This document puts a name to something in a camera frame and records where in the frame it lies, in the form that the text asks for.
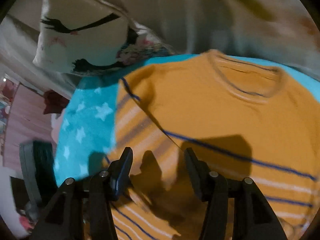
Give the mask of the grey black chair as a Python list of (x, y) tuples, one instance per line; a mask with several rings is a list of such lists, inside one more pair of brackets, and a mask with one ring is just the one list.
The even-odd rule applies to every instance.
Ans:
[(19, 156), (23, 180), (32, 206), (43, 209), (57, 192), (54, 176), (53, 146), (47, 141), (20, 144)]

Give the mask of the turquoise star cartoon blanket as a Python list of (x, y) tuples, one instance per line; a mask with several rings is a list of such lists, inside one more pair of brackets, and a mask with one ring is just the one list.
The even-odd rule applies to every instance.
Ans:
[(153, 135), (174, 139), (179, 145), (186, 143), (199, 153), (208, 151), (210, 164), (234, 176), (244, 176), (257, 166), (315, 181), (311, 172), (289, 162), (292, 153), (284, 151), (281, 142), (272, 143), (266, 150), (284, 159), (284, 163), (269, 160), (261, 151), (254, 152), (253, 141), (244, 134), (246, 128), (252, 127), (253, 114), (245, 117), (239, 107), (223, 108), (217, 97), (212, 99), (212, 106), (207, 105), (205, 96), (192, 103), (194, 80), (167, 91), (167, 100), (178, 105), (176, 110), (164, 112), (169, 118), (168, 126), (147, 116), (141, 106), (142, 95), (133, 91), (129, 75), (148, 67), (164, 70), (171, 64), (188, 64), (193, 58), (192, 54), (157, 57), (109, 75), (83, 78), (61, 124), (54, 166), (56, 181), (61, 183), (68, 176), (80, 179), (97, 171), (99, 163), (90, 161), (89, 156), (94, 152), (111, 154), (120, 145), (119, 132), (128, 131), (131, 122), (142, 118), (154, 128)]

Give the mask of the pink curtain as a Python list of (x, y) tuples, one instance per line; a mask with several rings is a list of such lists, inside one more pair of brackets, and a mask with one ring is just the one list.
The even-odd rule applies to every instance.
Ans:
[(19, 85), (10, 109), (5, 133), (3, 166), (21, 171), (19, 146), (31, 140), (48, 141), (51, 137), (51, 116), (44, 115), (44, 98), (24, 85)]

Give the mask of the white leaf print pillow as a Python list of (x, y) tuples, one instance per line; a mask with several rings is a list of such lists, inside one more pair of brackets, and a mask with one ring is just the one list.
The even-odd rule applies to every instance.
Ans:
[(300, 0), (158, 0), (161, 28), (180, 50), (217, 49), (290, 66), (319, 79), (319, 28)]

